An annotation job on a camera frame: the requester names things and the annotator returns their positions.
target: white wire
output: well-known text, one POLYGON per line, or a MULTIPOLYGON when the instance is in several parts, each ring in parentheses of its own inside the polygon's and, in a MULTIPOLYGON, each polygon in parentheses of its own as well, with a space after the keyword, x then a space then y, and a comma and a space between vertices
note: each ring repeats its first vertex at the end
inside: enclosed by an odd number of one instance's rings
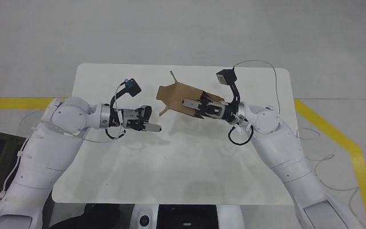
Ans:
POLYGON ((333 188, 333 187, 331 187, 331 186, 329 186, 329 185, 327 185, 327 184, 325 184, 321 179, 320 179, 320 177, 319 177, 319 175, 317 174, 317 172, 316 172, 316 168, 320 165, 320 163, 322 163, 323 161, 327 161, 327 160, 330 160, 330 159, 332 159, 333 157, 334 157, 335 155, 334 154, 329 154, 329 155, 327 155, 326 157, 324 157, 323 159, 320 159, 320 160, 317 160, 317 159, 310 159, 310 158, 308 158, 308 157, 306 157, 308 160, 310 160, 310 161, 318 161, 318 163, 315 165, 315 167, 314 167, 314 173, 315 173, 315 175, 318 177, 318 179, 319 179, 319 181, 320 181, 320 183, 322 184, 322 185, 324 185, 325 187, 327 187, 327 188, 329 188, 329 189, 331 189, 331 190, 334 190, 334 191, 339 191, 339 192, 345 192, 345 191, 352 191, 352 190, 354 190, 354 192, 353 192, 353 194, 351 195, 351 197, 349 198, 349 201, 348 201, 348 207, 349 207, 349 209, 350 209, 350 211, 351 211, 351 213, 355 216, 355 218, 360 222, 360 224, 364 227, 364 228, 366 228, 366 225, 359 219, 359 217, 356 215, 356 213, 354 212, 354 210, 353 210, 353 208, 352 208, 352 206, 351 206, 351 201, 352 201, 352 199, 353 199, 353 197, 355 196, 355 194, 357 193, 357 191, 360 189, 359 187, 353 187, 353 188, 345 188, 345 189, 340 189, 340 188, 333 188))
MULTIPOLYGON (((26 140, 24 141, 21 149, 19 151, 23 151, 25 145, 27 144, 28 140, 29 140, 30 136, 26 138, 26 140)), ((17 162, 15 163, 15 166, 14 168, 10 171, 9 175, 6 177, 5 181, 4 181, 4 184, 2 186, 2 192, 5 192, 5 189, 6 189, 6 183, 7 181, 9 180, 9 178, 11 177, 11 175, 14 173, 15 169, 17 168, 19 162, 20 162, 20 159, 21 159, 21 156, 17 156, 17 162)))
POLYGON ((274 67, 272 64, 268 63, 267 61, 249 60, 249 61, 241 61, 241 62, 239 62, 239 63, 235 64, 235 65, 233 66, 233 70, 235 69, 235 67, 236 67, 237 65, 239 65, 239 64, 243 64, 243 63, 246 63, 246 62, 260 62, 260 63, 268 64, 268 65, 270 65, 270 66, 272 67, 273 72, 275 73, 275 74, 274 74, 274 78, 275 78, 275 80, 276 80, 275 88, 276 88, 276 98, 277 98, 277 103, 278 103, 278 105, 279 105, 279 114, 281 114, 281 104, 280 104, 280 100, 279 100, 279 92, 278 92, 278 90, 277 90, 277 72, 276 72, 275 67, 274 67))
POLYGON ((42 110, 45 110, 45 109, 35 110, 35 111, 33 111, 33 112, 31 112, 31 113, 27 114, 26 116, 24 116, 24 117, 22 118, 22 120, 20 121, 20 123, 19 123, 20 131, 21 131, 21 132, 23 132, 23 133, 31 133, 31 132, 33 132, 33 130, 32 130, 32 129, 31 129, 30 131, 25 131, 25 130, 23 130, 23 129, 22 129, 22 123, 23 123, 23 121, 24 121, 27 117, 29 117, 30 115, 32 115, 32 114, 34 114, 34 113, 37 113, 37 112, 39 112, 39 111, 42 111, 42 110))
POLYGON ((299 128, 299 129, 297 129, 297 131, 296 131, 296 137, 297 137, 298 139, 302 139, 302 140, 306 140, 306 141, 318 140, 320 136, 321 136, 321 135, 320 135, 320 133, 319 133, 318 131, 313 130, 313 129, 309 129, 309 128, 299 128), (312 139, 305 139, 305 138, 303 138, 303 137, 300 137, 300 136, 299 136, 299 131, 300 131, 300 130, 302 130, 302 129, 306 129, 306 130, 308 130, 308 131, 312 131, 312 132, 316 133, 318 136, 317 136, 317 137, 315 137, 315 138, 312 138, 312 139))
MULTIPOLYGON (((278 103, 278 105, 279 105, 279 114, 281 114, 281 104, 280 104, 279 95, 278 95, 278 88, 277 88, 277 73, 276 73, 275 67, 274 67, 272 64, 270 64, 270 63, 268 63, 268 62, 266 62, 266 61, 260 61, 260 60, 249 60, 249 61, 242 61, 242 62, 239 62, 239 63, 235 64, 235 65, 233 66, 233 69, 234 69, 237 65, 239 65, 239 64, 243 64, 243 63, 246 63, 246 62, 262 62, 262 63, 268 64, 268 65, 270 65, 270 66, 272 67, 272 69, 273 69, 273 71, 274 71, 274 73, 275 73, 275 74, 274 74, 274 76, 275 76, 275 79, 276 79, 275 87, 276 87, 277 103, 278 103)), ((319 138, 320 138, 320 136, 321 136, 321 134, 320 134, 318 131, 313 130, 313 129, 309 129, 309 128, 300 128, 300 129, 298 129, 298 130, 296 131, 296 137, 297 137, 298 139, 302 139, 302 140, 317 140, 317 139, 319 139, 319 138), (301 129, 307 129, 307 130, 309 130, 309 131, 315 132, 315 133, 317 133, 317 134, 318 134, 318 136, 317 136, 316 138, 313 138, 313 139, 305 139, 305 138, 302 138, 302 137, 300 137, 300 136, 299 136, 299 130, 301 130, 301 129)), ((355 214, 355 212, 353 211, 353 209, 352 209, 352 207, 351 207, 351 201, 352 201, 352 199, 353 199, 354 195, 355 195, 355 194, 357 193, 357 191, 359 190, 359 187, 345 188, 345 189, 339 189, 339 188, 333 188, 333 187, 330 187, 329 185, 325 184, 325 183, 320 179, 320 177, 318 176, 318 174, 317 174, 317 172, 316 172, 316 168, 317 168, 317 167, 318 167, 322 162, 327 161, 327 160, 330 160, 330 159, 332 159, 334 156, 335 156, 334 154, 330 154, 330 155, 327 155, 325 158, 323 158, 323 159, 321 159, 321 160, 314 160, 314 159, 310 159, 310 158, 308 158, 308 157, 306 157, 306 158, 307 158, 308 160, 310 160, 310 161, 318 161, 318 163, 317 163, 317 164, 315 165, 315 167, 314 167, 314 173, 315 173, 315 175, 318 177, 318 179, 319 179, 320 183, 321 183, 322 185, 324 185, 325 187, 327 187, 327 188, 329 188, 329 189, 331 189, 331 190, 334 190, 334 191, 340 191, 340 192, 345 192, 345 191, 355 190, 355 191, 353 192, 353 194, 351 195, 351 197, 349 198, 348 207, 349 207, 349 209, 350 209, 351 213, 353 213, 353 215, 356 217, 356 219, 360 222, 360 224, 361 224, 364 228, 366 228, 366 226, 364 225, 364 223, 363 223, 363 222, 361 222, 361 220, 357 217, 357 215, 355 214)))

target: cardboard box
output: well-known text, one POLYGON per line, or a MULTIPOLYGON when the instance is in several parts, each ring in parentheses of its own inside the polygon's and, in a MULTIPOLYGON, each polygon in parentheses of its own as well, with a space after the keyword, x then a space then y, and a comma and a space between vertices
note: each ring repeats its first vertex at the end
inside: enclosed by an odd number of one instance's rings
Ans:
POLYGON ((156 99, 161 100, 166 105, 165 109, 159 113, 159 116, 162 116, 168 110, 175 110, 192 117, 203 119, 201 115, 196 114, 196 110, 183 106, 183 99, 188 98, 190 100, 198 101, 201 98, 208 98, 217 102, 224 100, 223 98, 205 92, 204 90, 182 84, 177 81, 172 71, 170 71, 170 73, 173 76, 175 83, 169 86, 160 86, 156 95, 156 99))

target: tabletop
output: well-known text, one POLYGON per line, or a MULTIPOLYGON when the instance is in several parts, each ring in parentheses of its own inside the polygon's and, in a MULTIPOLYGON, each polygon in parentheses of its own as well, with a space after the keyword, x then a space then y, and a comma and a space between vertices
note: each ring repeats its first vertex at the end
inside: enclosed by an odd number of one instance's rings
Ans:
MULTIPOLYGON (((242 147, 228 140, 225 121, 197 119, 165 108, 156 100, 160 85, 174 81, 232 100, 228 86, 216 73, 228 67, 82 64, 78 67, 73 96, 89 104, 109 103, 117 86, 134 78, 142 92, 124 95, 119 108, 150 105, 151 123, 162 132, 127 130, 111 143, 84 141, 72 165, 56 182, 52 197, 62 203, 145 204, 293 204, 281 181, 266 167, 251 143, 242 147)), ((281 118, 297 130, 289 72, 276 69, 281 118)), ((236 68, 241 100, 278 109, 275 75, 271 68, 236 68)), ((106 141, 104 130, 91 129, 88 139, 106 141)), ((244 141, 246 135, 233 133, 244 141)))

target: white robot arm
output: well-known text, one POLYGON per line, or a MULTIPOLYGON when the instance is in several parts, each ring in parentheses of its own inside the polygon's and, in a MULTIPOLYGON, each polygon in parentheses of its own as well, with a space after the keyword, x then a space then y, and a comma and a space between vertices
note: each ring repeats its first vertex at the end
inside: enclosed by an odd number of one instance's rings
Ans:
POLYGON ((42 209, 47 197, 73 162, 90 128, 103 128, 108 134, 108 127, 122 124, 123 128, 136 131, 161 131, 159 125, 149 123, 150 106, 113 108, 116 98, 125 93, 135 96, 141 91, 133 79, 121 85, 125 88, 116 93, 110 105, 91 106, 78 97, 65 101, 56 98, 49 104, 42 121, 18 154, 21 161, 17 174, 0 201, 0 229, 42 228, 42 209))
POLYGON ((296 216, 303 229, 363 229, 350 209, 335 200, 324 189, 319 179, 307 165, 300 140, 279 114, 271 107, 261 108, 240 102, 235 86, 234 69, 217 73, 219 82, 230 85, 232 102, 214 102, 203 98, 200 101, 184 99, 182 104, 196 110, 197 116, 223 119, 238 128, 247 130, 254 148, 262 161, 282 181, 289 192, 296 210, 296 216))

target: yellow floor line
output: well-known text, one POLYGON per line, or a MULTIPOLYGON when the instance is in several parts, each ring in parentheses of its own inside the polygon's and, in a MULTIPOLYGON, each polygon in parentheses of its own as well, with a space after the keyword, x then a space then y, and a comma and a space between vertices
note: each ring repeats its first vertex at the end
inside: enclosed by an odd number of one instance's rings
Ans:
MULTIPOLYGON (((52 99, 53 98, 0 98, 0 109, 43 109, 47 107, 52 99)), ((356 179, 360 187, 364 207, 366 207, 366 163, 362 155, 361 147, 298 99, 295 99, 295 108, 299 114, 349 153, 356 179)))
POLYGON ((298 99, 295 99, 295 108, 299 114, 349 153, 366 209, 366 163, 362 155, 361 147, 298 99))
POLYGON ((53 98, 0 98, 0 109, 44 109, 53 98))

